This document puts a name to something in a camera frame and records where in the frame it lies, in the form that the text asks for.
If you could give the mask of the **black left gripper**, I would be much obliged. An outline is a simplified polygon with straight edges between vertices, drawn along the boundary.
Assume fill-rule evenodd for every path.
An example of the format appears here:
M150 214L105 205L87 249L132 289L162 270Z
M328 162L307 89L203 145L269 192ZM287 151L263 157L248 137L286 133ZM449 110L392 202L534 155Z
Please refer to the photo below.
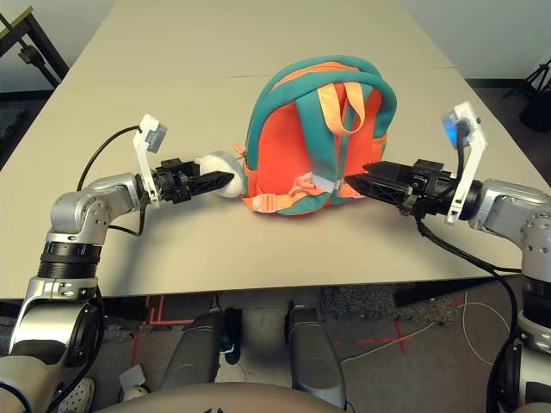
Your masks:
M159 198L178 204L197 195L222 189L232 181L234 174L214 171L193 176L191 161L183 162L179 158L173 158L162 161L152 176Z

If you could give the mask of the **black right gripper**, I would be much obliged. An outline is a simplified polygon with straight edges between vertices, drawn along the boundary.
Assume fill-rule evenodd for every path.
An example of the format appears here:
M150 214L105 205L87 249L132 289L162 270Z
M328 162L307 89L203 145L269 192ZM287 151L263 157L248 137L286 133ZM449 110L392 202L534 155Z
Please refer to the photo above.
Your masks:
M344 178L357 193L396 206L405 216L448 213L457 180L442 163L419 159L409 166L380 161L363 168L367 173Z

